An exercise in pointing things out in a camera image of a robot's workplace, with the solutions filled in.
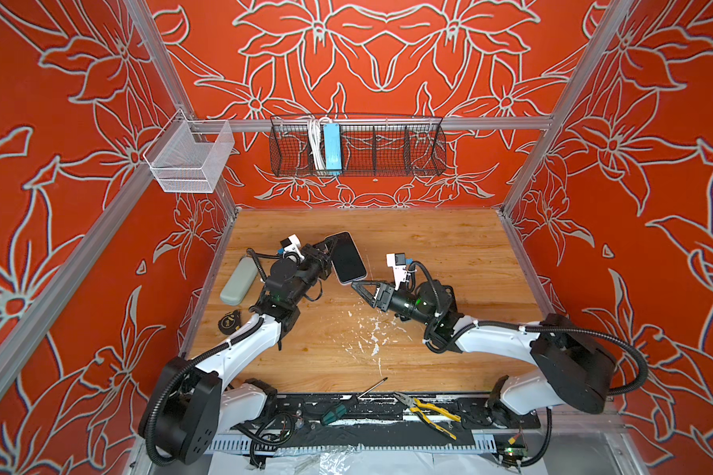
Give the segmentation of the black phone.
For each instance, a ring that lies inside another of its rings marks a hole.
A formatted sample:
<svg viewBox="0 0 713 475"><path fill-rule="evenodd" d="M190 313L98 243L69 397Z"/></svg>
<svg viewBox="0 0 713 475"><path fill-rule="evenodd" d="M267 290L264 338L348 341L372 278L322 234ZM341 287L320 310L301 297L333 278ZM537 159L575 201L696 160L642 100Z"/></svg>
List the black phone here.
<svg viewBox="0 0 713 475"><path fill-rule="evenodd" d="M342 285L360 281L368 276L368 271L349 232L342 232L329 237L332 243L331 260Z"/></svg>

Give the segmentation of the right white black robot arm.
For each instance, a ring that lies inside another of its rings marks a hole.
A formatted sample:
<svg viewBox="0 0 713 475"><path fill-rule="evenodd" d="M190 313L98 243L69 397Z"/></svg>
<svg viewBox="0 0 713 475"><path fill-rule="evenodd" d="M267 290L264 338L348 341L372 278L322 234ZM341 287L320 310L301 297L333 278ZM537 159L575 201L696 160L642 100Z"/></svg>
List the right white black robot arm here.
<svg viewBox="0 0 713 475"><path fill-rule="evenodd" d="M639 390L648 381L643 352L617 336L580 328L559 314L530 324L481 320L461 313L453 287L420 261L393 270L392 282L362 280L351 287L372 308L421 324L430 352L486 353L532 366L527 374L497 380L490 411L522 416L568 405L600 414L609 397Z"/></svg>

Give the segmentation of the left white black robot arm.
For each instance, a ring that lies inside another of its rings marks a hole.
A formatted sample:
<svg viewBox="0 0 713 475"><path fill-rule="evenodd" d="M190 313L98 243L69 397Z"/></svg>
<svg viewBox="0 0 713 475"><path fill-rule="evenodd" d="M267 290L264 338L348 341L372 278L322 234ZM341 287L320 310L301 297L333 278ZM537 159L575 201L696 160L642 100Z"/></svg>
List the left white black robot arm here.
<svg viewBox="0 0 713 475"><path fill-rule="evenodd" d="M247 250L263 281L251 318L215 348L191 359L176 356L162 368L139 425L154 465L194 463L217 431L253 421L265 411L271 397L267 390L251 382L231 384L263 352L281 346L300 316L299 302L331 275L337 243L327 237L301 245L290 236L271 256L269 270L261 265L264 255Z"/></svg>

